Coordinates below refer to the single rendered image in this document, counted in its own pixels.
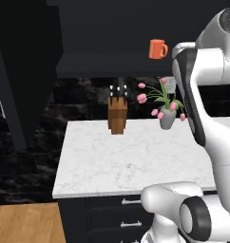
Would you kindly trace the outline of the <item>grey vase with pink tulips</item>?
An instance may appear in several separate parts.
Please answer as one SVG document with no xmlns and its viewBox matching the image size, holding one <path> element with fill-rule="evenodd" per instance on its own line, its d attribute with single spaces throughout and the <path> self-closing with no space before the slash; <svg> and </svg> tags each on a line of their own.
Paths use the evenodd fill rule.
<svg viewBox="0 0 230 243">
<path fill-rule="evenodd" d="M 160 103 L 161 106 L 151 111 L 151 116 L 159 120 L 161 129 L 169 130 L 176 119 L 178 110 L 181 111 L 180 120 L 182 122 L 185 120 L 184 105 L 176 99 L 176 94 L 170 96 L 167 79 L 165 77 L 158 78 L 158 82 L 161 89 L 145 83 L 139 83 L 138 87 L 140 89 L 148 88 L 149 92 L 139 94 L 137 101 L 139 104 L 146 103 L 148 100 L 152 100 L 154 103 Z"/>
</svg>

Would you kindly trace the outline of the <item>dark wall cabinet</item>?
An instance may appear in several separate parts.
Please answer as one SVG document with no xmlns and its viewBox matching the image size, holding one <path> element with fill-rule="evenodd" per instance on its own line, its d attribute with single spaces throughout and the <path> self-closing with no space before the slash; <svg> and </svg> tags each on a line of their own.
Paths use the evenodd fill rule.
<svg viewBox="0 0 230 243">
<path fill-rule="evenodd" d="M 149 58 L 149 42 L 194 42 L 230 0 L 46 0 L 58 9 L 59 78 L 170 76 L 172 58 Z"/>
</svg>

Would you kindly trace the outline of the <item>white wall outlet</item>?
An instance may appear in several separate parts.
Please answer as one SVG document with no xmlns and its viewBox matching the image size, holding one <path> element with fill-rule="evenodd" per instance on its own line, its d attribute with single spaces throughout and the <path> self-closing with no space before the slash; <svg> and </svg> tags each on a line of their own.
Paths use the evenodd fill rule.
<svg viewBox="0 0 230 243">
<path fill-rule="evenodd" d="M 173 76 L 167 77 L 166 78 L 166 87 L 167 87 L 167 91 L 169 94 L 174 94 L 176 91 L 176 81 L 175 78 Z"/>
</svg>

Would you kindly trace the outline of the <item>orange mug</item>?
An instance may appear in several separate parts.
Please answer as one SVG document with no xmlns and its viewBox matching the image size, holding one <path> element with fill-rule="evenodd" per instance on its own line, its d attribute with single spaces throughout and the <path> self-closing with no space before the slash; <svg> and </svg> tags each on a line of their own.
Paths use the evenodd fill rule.
<svg viewBox="0 0 230 243">
<path fill-rule="evenodd" d="M 167 55 L 168 46 L 164 40 L 153 39 L 149 45 L 149 58 L 150 59 L 162 59 Z"/>
</svg>

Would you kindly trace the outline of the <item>wooden knife block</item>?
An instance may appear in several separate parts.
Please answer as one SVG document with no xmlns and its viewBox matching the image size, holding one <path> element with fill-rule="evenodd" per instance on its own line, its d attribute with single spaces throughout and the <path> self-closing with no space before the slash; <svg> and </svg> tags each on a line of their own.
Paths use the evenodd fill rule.
<svg viewBox="0 0 230 243">
<path fill-rule="evenodd" d="M 107 99 L 107 124 L 112 135 L 122 135 L 125 131 L 127 118 L 126 86 L 121 94 L 121 88 L 111 85 Z"/>
</svg>

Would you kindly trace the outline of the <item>dark drawer front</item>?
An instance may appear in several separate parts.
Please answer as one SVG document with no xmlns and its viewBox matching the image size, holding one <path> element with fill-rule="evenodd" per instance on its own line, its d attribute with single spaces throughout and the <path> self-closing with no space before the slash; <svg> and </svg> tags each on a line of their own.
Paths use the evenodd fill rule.
<svg viewBox="0 0 230 243">
<path fill-rule="evenodd" d="M 129 205 L 122 205 L 123 198 L 127 200 L 141 200 L 140 195 L 126 195 L 126 196 L 96 196 L 90 197 L 86 200 L 88 209 L 122 207 Z"/>
<path fill-rule="evenodd" d="M 95 234 L 89 243 L 140 243 L 144 234 Z"/>
<path fill-rule="evenodd" d="M 101 211 L 93 212 L 90 217 L 90 230 L 93 232 L 113 230 L 113 229 L 130 229 L 138 227 L 121 228 L 121 222 L 136 223 L 142 222 L 141 227 L 149 226 L 152 223 L 153 214 L 143 210 L 126 210 L 126 211 Z"/>
</svg>

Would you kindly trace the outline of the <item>open dark cabinet door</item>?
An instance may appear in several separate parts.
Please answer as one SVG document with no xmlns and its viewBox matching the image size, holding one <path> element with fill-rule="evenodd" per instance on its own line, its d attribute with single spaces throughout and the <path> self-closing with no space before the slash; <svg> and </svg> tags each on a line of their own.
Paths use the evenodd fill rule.
<svg viewBox="0 0 230 243">
<path fill-rule="evenodd" d="M 17 150 L 33 138 L 62 54 L 57 7 L 47 0 L 0 0 L 0 101 Z"/>
</svg>

